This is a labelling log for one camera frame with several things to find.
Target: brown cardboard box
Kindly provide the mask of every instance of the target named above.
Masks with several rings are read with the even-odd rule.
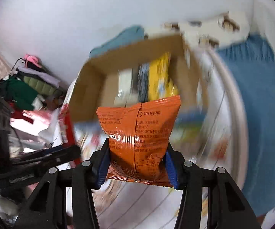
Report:
[[[184,50],[190,52],[181,35],[149,39],[109,51],[89,59],[82,67],[69,102],[72,122],[97,118],[99,106],[113,106],[118,93],[118,71],[134,68],[170,52],[169,76],[179,89],[181,109],[195,107],[196,92],[200,81],[203,106],[207,107],[207,91],[201,70],[192,53],[189,68]]]

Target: blue bed sheet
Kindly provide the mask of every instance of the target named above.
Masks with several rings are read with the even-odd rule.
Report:
[[[266,39],[219,50],[239,86],[248,121],[248,171],[242,192],[256,216],[275,207],[275,57]]]

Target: yellow snack bag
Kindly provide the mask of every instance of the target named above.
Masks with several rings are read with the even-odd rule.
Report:
[[[149,65],[148,100],[178,95],[178,89],[168,76],[170,53],[164,53],[159,59],[153,60]]]

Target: dark green garment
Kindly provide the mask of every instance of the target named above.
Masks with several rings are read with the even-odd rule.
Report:
[[[15,100],[16,107],[21,110],[34,110],[33,101],[38,92],[28,84],[16,78],[0,82],[0,94],[6,101]]]

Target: orange plastic wrapper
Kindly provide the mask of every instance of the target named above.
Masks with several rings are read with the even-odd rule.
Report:
[[[180,105],[176,95],[129,108],[97,109],[100,125],[109,136],[108,178],[171,186],[162,159]]]

